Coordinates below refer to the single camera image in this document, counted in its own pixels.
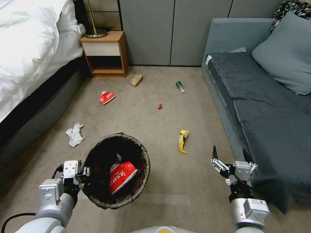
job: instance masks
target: patterned pillow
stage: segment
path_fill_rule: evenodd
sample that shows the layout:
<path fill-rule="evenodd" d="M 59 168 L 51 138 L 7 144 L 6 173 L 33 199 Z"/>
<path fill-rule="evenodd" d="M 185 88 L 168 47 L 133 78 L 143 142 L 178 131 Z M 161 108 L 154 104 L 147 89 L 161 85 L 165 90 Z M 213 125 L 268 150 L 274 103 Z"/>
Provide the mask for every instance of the patterned pillow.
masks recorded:
<path fill-rule="evenodd" d="M 271 32 L 275 29 L 275 27 L 281 22 L 287 12 L 292 12 L 295 15 L 304 18 L 310 19 L 311 18 L 311 4 L 307 2 L 290 2 L 284 1 L 281 3 L 277 11 L 274 13 L 272 18 L 275 20 L 271 26 Z"/>

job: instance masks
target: bed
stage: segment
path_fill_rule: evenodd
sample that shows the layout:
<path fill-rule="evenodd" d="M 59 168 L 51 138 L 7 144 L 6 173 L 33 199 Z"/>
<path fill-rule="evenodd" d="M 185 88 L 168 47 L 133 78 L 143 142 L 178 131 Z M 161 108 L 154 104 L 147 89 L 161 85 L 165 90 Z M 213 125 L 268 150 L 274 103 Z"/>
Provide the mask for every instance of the bed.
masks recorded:
<path fill-rule="evenodd" d="M 0 32 L 8 35 L 0 38 L 0 169 L 58 121 L 87 76 L 85 28 L 75 17 L 81 7 L 72 0 L 0 3 Z"/>

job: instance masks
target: yellow snack bag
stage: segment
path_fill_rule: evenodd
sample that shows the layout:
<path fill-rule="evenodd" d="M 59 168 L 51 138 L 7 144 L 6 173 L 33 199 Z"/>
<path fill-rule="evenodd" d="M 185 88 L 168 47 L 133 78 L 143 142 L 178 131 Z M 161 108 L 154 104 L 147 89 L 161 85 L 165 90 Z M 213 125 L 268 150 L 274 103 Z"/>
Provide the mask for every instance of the yellow snack bag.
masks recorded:
<path fill-rule="evenodd" d="M 180 134 L 179 134 L 179 149 L 182 153 L 186 154 L 186 149 L 185 149 L 185 140 L 189 135 L 189 131 L 188 130 L 181 130 Z"/>

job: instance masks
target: floor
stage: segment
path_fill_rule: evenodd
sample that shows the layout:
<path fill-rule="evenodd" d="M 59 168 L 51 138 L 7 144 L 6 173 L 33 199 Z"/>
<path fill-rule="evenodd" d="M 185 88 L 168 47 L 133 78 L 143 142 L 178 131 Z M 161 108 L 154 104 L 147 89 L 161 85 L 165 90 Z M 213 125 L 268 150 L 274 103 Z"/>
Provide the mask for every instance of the floor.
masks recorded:
<path fill-rule="evenodd" d="M 131 79 L 142 74 L 135 88 Z M 175 86 L 181 81 L 182 94 Z M 99 102 L 102 91 L 116 98 Z M 75 122 L 84 141 L 69 146 L 65 134 Z M 187 154 L 178 149 L 181 129 L 189 130 Z M 219 158 L 232 163 L 234 156 L 200 68 L 130 67 L 124 78 L 89 78 L 79 89 L 63 117 L 19 157 L 0 171 L 0 224 L 21 212 L 36 212 L 37 187 L 51 177 L 57 164 L 83 159 L 99 138 L 123 132 L 147 149 L 151 172 L 141 196 L 118 210 L 103 210 L 79 193 L 68 232 L 130 232 L 171 225 L 195 232 L 234 232 L 229 188 L 211 167 L 213 145 Z M 266 232 L 309 232 L 311 209 L 298 206 L 286 216 L 273 205 Z M 14 232 L 31 217 L 12 220 L 6 232 Z"/>

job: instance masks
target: wooden nightstand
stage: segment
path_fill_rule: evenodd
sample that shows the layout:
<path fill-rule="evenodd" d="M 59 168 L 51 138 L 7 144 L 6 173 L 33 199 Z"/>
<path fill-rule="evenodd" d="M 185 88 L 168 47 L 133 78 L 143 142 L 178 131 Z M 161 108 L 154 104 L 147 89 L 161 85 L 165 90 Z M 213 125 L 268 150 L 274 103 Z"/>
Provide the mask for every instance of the wooden nightstand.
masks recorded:
<path fill-rule="evenodd" d="M 95 77 L 126 77 L 129 67 L 123 31 L 111 31 L 101 38 L 81 40 L 84 54 Z"/>

